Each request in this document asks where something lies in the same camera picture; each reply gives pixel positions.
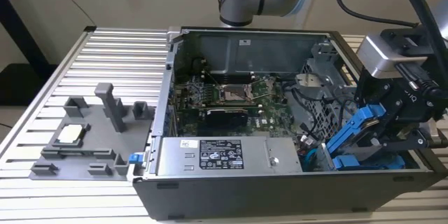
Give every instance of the sheet metal panel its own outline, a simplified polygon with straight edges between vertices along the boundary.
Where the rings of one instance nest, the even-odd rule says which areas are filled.
[[[363,36],[344,35],[356,51]],[[92,95],[99,82],[112,82],[124,104],[144,100],[158,104],[166,60],[166,30],[99,28],[70,63],[42,106],[23,123],[23,129],[0,158],[0,220],[3,223],[156,223],[130,182],[32,181],[30,167],[50,142],[66,112],[70,95]],[[438,123],[448,132],[448,121]],[[448,166],[448,149],[435,150]],[[203,223],[448,223],[448,179],[420,193],[407,193],[378,212],[319,216],[284,216],[203,220]]]

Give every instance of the circuit board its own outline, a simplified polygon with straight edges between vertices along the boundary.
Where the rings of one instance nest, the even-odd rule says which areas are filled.
[[[248,84],[204,84],[200,78],[176,86],[179,136],[294,137],[295,118],[275,77],[256,76]],[[247,113],[247,123],[231,129],[210,127],[215,111]]]

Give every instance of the black pole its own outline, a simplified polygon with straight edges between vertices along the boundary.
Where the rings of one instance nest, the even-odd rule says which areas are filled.
[[[0,0],[0,21],[38,76],[48,79],[52,68],[10,0]]]

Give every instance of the open computer chassis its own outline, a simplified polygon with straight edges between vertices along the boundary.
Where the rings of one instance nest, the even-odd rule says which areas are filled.
[[[151,151],[134,179],[152,218],[374,211],[446,177],[427,149],[395,153],[406,163],[396,169],[335,169],[322,143],[358,109],[344,101],[362,72],[339,33],[170,34]]]

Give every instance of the blue tab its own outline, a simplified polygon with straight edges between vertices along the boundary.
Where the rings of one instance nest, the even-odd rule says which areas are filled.
[[[130,164],[143,164],[143,154],[134,153],[130,155]]]
[[[368,104],[366,107],[360,108],[352,119],[347,122],[338,134],[331,138],[327,143],[327,149],[330,154],[332,154],[343,143],[350,139],[352,135],[356,135],[362,131],[362,125],[367,119],[378,118],[383,116],[386,110],[382,105]]]
[[[355,155],[340,155],[334,158],[335,168],[338,170],[351,170],[359,167],[359,162]]]

